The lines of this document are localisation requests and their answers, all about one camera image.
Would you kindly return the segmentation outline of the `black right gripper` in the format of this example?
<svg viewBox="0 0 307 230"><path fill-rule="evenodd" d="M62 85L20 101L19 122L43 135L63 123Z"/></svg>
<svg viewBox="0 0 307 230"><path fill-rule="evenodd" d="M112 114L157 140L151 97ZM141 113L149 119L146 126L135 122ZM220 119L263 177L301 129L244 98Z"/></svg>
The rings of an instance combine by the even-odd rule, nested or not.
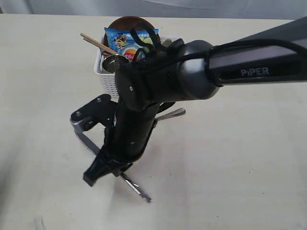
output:
<svg viewBox="0 0 307 230"><path fill-rule="evenodd" d="M140 112L111 100L103 102L102 107L102 125L106 128L104 144L83 173L83 180L90 187L106 175L121 176L142 156L156 125L160 104L153 103Z"/></svg>

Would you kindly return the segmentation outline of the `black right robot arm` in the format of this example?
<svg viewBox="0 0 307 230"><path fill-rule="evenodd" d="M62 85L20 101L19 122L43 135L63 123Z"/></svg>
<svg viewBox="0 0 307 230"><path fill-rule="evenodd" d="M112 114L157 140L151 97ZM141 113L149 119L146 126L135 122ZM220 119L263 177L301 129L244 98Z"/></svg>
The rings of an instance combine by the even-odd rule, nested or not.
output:
<svg viewBox="0 0 307 230"><path fill-rule="evenodd" d="M83 180L119 175L143 154L164 104L206 100L226 85L304 82L307 20L301 18L231 43L154 43L141 60L115 73L119 95L104 144Z"/></svg>

